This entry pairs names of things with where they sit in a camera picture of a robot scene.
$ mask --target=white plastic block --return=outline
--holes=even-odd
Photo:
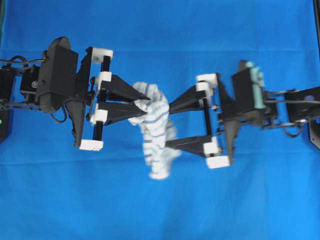
[[[214,94],[214,91],[212,88],[210,88],[210,83],[201,81],[197,82],[195,85],[195,89],[197,92],[199,91],[205,91],[205,97],[208,101],[209,106],[211,106],[211,96]]]
[[[219,146],[216,136],[211,138],[211,142],[206,142],[203,144],[203,151],[206,155],[219,153]]]
[[[98,108],[99,108],[99,104],[96,104],[94,114],[92,114],[90,118],[90,122],[93,125],[96,125],[97,121],[103,122],[105,124],[108,119],[108,110],[103,110]]]
[[[80,149],[86,150],[86,151],[100,151],[104,147],[103,141],[97,141],[97,140],[81,140]]]
[[[110,72],[110,71],[101,71],[99,73],[99,76],[94,79],[94,85],[97,86],[97,94],[99,94],[99,92],[100,92],[101,83],[103,81],[111,82],[111,78],[112,78],[112,72]]]
[[[216,88],[218,86],[218,76],[216,73],[202,74],[195,77],[197,82],[205,81],[210,84],[210,88]]]
[[[94,62],[95,64],[102,64],[104,61],[104,56],[109,56],[110,59],[112,59],[114,56],[114,51],[104,48],[92,48],[92,62]]]
[[[212,156],[206,158],[206,164],[210,169],[217,169],[230,166],[229,156]]]

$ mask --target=cloth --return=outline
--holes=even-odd
[[[151,166],[152,179],[165,179],[169,176],[172,161],[181,152],[166,147],[166,141],[176,138],[177,129],[169,119],[169,103],[156,84],[136,82],[133,87],[150,100],[136,100],[134,104],[146,115],[129,119],[139,125],[143,134],[143,152],[147,165]]]

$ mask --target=bolt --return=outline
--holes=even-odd
[[[211,109],[217,111],[220,108],[218,105],[212,105]]]
[[[33,87],[34,89],[36,89],[38,87],[38,82],[37,81],[33,81],[31,83],[31,87]]]

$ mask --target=black cable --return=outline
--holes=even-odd
[[[277,104],[277,103],[285,103],[285,104],[320,104],[320,101],[312,101],[312,100],[266,100],[264,101],[266,104]]]
[[[44,59],[34,59],[29,61],[10,61],[10,60],[0,59],[0,63],[5,63],[5,64],[34,64],[34,63],[43,63],[45,61],[46,60]]]
[[[296,138],[296,137],[298,137],[301,133],[302,133],[302,125],[298,125],[297,126],[298,127],[298,129],[299,129],[299,131],[298,131],[298,133],[297,134],[291,134],[291,133],[289,133],[288,131],[287,131],[287,129],[286,129],[286,126],[284,126],[284,127],[282,127],[282,130],[284,131],[284,133],[288,136],[288,137],[290,137],[290,138]]]
[[[65,108],[65,102],[63,102],[63,104],[62,104],[62,111],[63,111],[63,114],[64,114],[64,119],[63,120],[56,119],[56,117],[51,113],[51,117],[52,117],[53,121],[55,121],[57,124],[63,124],[68,119],[67,111],[66,111],[66,108]]]

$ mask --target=blue surface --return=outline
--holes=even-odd
[[[88,46],[114,49],[113,73],[158,84],[169,101],[197,74],[220,72],[230,90],[242,59],[261,66],[269,90],[320,85],[310,0],[7,1],[2,58],[39,58],[59,36],[81,58]],[[180,137],[204,133],[199,112],[172,118]],[[0,145],[1,240],[320,239],[320,151],[306,132],[246,126],[232,167],[209,170],[184,153],[154,181],[138,127],[106,128],[98,153],[74,149],[71,129],[15,111]]]

